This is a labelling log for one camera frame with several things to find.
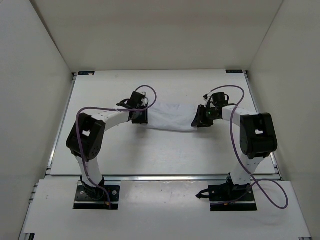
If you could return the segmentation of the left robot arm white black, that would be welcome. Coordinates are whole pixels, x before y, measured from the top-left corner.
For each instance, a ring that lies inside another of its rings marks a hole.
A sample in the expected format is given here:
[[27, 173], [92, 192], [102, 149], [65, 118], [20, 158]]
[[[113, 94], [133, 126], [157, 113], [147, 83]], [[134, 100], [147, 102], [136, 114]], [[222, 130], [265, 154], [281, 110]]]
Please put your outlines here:
[[147, 94], [134, 91], [129, 99], [117, 103], [112, 111], [105, 110], [94, 115], [82, 112], [76, 118], [66, 146], [75, 156], [81, 171], [80, 180], [93, 199], [101, 198], [105, 192], [105, 180], [98, 164], [105, 132], [128, 122], [147, 124], [147, 108]]

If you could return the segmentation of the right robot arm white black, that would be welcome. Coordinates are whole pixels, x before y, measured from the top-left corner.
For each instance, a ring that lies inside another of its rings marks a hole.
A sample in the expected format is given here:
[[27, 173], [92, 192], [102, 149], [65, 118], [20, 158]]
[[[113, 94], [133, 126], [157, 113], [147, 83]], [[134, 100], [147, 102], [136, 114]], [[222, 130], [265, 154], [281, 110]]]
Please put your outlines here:
[[205, 104], [197, 107], [192, 127], [208, 128], [216, 120], [228, 121], [231, 127], [239, 127], [240, 163], [229, 173], [229, 184], [224, 187], [226, 198], [236, 200], [242, 195], [242, 189], [249, 186], [258, 165], [278, 147], [272, 116], [229, 103], [229, 96], [224, 92], [206, 94], [203, 98]]

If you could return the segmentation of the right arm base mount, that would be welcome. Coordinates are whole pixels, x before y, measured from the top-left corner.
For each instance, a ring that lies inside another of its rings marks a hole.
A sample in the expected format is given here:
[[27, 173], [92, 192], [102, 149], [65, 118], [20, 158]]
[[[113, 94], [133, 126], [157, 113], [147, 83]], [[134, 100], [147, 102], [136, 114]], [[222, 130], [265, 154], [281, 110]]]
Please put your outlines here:
[[209, 199], [211, 212], [253, 212], [258, 210], [251, 184], [234, 184], [230, 173], [225, 183], [210, 184], [195, 196], [198, 199]]

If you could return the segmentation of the white skirt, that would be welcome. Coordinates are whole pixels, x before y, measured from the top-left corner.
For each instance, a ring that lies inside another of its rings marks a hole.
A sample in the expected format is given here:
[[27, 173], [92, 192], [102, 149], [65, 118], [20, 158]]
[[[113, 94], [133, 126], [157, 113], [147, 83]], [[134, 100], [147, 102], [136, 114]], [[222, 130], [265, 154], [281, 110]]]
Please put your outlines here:
[[197, 108], [192, 104], [156, 102], [148, 109], [147, 129], [170, 132], [196, 132], [192, 126]]

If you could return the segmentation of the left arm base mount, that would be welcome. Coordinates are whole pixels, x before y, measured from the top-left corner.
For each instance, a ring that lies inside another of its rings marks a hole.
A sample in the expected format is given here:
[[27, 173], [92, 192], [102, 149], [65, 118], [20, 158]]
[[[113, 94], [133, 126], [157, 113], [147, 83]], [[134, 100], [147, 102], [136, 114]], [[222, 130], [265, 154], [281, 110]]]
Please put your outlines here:
[[120, 181], [105, 181], [104, 189], [109, 194], [109, 201], [105, 191], [100, 188], [87, 188], [79, 180], [73, 201], [75, 210], [118, 210], [120, 200]]

